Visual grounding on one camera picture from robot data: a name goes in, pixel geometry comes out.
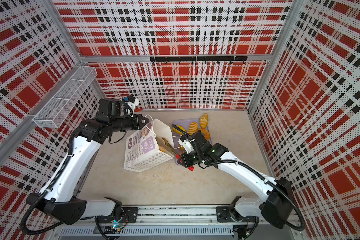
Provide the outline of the black wall hook rail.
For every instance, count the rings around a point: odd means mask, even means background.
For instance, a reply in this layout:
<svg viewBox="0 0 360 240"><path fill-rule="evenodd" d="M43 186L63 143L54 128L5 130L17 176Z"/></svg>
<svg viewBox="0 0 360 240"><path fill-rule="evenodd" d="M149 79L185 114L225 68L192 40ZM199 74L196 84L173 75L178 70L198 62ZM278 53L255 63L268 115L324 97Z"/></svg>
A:
<svg viewBox="0 0 360 240"><path fill-rule="evenodd" d="M186 57L150 57L152 63L162 62L246 62L248 56L186 56Z"/></svg>

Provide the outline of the small croissant bread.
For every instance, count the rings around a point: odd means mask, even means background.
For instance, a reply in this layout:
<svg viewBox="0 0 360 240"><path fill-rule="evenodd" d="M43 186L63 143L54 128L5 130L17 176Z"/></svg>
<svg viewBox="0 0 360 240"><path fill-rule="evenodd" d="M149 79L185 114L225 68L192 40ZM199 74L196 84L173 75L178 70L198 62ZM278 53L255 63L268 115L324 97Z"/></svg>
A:
<svg viewBox="0 0 360 240"><path fill-rule="evenodd" d="M199 119L199 124L202 129L205 129L209 123L209 116L207 113L204 113L202 117Z"/></svg>

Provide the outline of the yellow sweet potato bread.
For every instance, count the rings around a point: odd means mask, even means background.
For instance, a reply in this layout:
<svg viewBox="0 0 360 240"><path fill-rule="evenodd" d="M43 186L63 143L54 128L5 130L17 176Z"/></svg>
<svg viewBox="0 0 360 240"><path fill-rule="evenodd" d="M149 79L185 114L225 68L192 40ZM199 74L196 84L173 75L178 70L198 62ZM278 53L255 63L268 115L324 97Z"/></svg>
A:
<svg viewBox="0 0 360 240"><path fill-rule="evenodd" d="M172 130L179 135L183 135L184 133L186 133L186 130L179 125L172 125Z"/></svg>

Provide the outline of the lilac plastic tray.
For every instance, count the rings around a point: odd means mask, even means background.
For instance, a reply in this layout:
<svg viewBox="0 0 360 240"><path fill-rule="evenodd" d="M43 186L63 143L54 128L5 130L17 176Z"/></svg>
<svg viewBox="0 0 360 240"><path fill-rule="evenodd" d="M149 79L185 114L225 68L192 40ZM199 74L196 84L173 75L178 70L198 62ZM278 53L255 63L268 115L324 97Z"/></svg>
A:
<svg viewBox="0 0 360 240"><path fill-rule="evenodd" d="M174 148L179 154L176 163L185 168L201 164L212 147L208 130L201 128L196 119L176 120L171 130Z"/></svg>

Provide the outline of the striped oval bread roll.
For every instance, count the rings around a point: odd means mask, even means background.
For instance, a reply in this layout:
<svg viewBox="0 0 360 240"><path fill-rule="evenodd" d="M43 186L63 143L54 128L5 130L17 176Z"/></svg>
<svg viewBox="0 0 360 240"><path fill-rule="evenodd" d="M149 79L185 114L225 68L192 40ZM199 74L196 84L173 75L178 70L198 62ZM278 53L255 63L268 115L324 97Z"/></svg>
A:
<svg viewBox="0 0 360 240"><path fill-rule="evenodd" d="M194 134L198 129L199 129L199 124L196 123L196 122L191 122L190 125L189 125L189 127L188 127L187 133L191 136L191 135Z"/></svg>

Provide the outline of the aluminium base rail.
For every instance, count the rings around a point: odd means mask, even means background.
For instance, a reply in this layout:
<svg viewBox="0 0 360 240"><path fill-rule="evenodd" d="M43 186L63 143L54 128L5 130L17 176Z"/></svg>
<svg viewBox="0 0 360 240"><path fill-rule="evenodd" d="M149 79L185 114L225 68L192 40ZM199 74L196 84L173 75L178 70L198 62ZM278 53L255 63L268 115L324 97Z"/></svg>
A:
<svg viewBox="0 0 360 240"><path fill-rule="evenodd" d="M269 225L254 202L244 204L241 220L234 220L229 205L151 205L123 209L128 221L100 217L96 225L94 219L81 220L58 227L51 239L100 237L100 231L117 240L124 236L235 236L237 228L247 226L253 234L260 226Z"/></svg>

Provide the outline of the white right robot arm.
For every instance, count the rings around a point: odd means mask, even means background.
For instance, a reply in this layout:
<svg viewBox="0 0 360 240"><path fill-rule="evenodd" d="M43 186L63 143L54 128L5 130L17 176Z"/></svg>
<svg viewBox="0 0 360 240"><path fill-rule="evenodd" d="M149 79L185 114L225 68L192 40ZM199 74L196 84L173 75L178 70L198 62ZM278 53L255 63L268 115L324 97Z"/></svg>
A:
<svg viewBox="0 0 360 240"><path fill-rule="evenodd" d="M198 165L202 169L214 167L239 180L257 195L257 200L247 201L237 196L220 219L241 223L247 217L263 218L272 226L282 229L288 226L296 231L306 228L292 184L285 178L275 179L263 174L236 157L228 148L206 140L201 131L188 134L176 125L172 127L182 133L179 145L185 149L178 164L190 168Z"/></svg>

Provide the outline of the red handled metal tongs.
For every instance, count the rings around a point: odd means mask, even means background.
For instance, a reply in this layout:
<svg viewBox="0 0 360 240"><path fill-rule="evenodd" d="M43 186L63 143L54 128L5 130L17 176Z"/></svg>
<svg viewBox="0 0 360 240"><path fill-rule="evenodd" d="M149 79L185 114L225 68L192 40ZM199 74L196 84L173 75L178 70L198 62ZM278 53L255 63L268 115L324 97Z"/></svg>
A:
<svg viewBox="0 0 360 240"><path fill-rule="evenodd" d="M158 137L156 137L156 140L157 140L157 142L158 142L158 144L159 144L159 149L162 151L162 152L165 152L165 153L170 153L173 157L174 157L174 161L175 161L175 164L177 164L177 165L179 165L180 166L180 164L179 164L179 160L180 160L180 155L178 154L178 152L175 150L175 151L171 151L171 150L166 150L165 149L165 144L164 144L164 142L163 142L163 140L162 140L162 138L158 138Z"/></svg>

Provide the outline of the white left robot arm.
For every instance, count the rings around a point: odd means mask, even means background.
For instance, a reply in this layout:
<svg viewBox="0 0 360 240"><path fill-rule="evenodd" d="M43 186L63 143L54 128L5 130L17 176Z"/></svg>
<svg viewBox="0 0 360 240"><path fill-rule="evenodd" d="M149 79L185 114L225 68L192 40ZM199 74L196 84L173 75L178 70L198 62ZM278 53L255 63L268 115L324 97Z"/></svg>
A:
<svg viewBox="0 0 360 240"><path fill-rule="evenodd" d="M122 100L100 99L99 104L96 116L82 121L71 133L68 152L50 180L38 193L27 197L29 208L20 222L20 229L25 235L40 235L63 224L72 225L81 219L109 216L119 221L124 217L120 201L113 198L81 200L75 197L75 188L105 140L110 140L116 132L125 134L141 130L149 123L149 119L135 114L139 99L133 96ZM30 230L27 221L34 210L39 210L58 222L41 230Z"/></svg>

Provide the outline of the white printed paper bag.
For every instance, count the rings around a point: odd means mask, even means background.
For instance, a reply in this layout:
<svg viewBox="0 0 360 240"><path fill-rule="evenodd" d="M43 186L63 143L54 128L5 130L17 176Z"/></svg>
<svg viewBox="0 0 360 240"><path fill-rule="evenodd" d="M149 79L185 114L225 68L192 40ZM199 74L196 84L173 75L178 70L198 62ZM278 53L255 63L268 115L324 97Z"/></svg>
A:
<svg viewBox="0 0 360 240"><path fill-rule="evenodd" d="M167 139L174 147L171 128L158 119L152 119L141 130L131 134L126 140L124 169L141 173L167 161L173 160L170 153L159 149L158 138Z"/></svg>

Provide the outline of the sugar dusted orange bread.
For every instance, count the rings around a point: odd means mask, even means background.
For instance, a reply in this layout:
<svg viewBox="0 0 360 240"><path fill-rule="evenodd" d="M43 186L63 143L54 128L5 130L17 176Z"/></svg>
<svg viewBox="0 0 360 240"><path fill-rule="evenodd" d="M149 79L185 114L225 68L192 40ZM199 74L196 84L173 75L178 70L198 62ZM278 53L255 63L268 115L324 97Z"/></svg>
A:
<svg viewBox="0 0 360 240"><path fill-rule="evenodd" d="M165 144L165 149L166 150L171 150L171 151L175 151L175 148L170 144L170 142L167 140L167 139L165 139L165 138L162 138L162 140L163 140L163 142L164 142L164 144Z"/></svg>

